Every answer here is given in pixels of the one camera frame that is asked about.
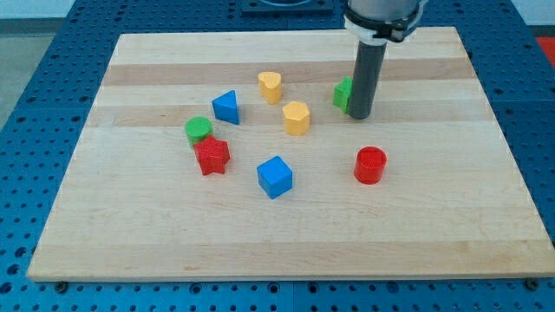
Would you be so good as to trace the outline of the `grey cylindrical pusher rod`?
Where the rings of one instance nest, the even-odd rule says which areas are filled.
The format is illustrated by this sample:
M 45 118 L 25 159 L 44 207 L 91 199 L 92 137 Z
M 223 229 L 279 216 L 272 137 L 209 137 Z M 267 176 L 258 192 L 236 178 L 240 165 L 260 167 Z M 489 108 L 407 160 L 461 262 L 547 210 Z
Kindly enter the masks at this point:
M 366 119 L 371 113 L 385 50 L 385 44 L 358 44 L 348 105 L 348 115 L 354 119 Z

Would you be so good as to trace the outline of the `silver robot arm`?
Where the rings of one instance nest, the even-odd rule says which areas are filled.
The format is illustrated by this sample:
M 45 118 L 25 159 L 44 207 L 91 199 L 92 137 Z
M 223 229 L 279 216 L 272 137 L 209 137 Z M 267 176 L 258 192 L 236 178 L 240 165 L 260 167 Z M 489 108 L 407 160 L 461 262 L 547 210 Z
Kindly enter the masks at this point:
M 348 115 L 369 117 L 388 42 L 403 42 L 418 27 L 428 0 L 348 0 L 344 27 L 358 47 Z

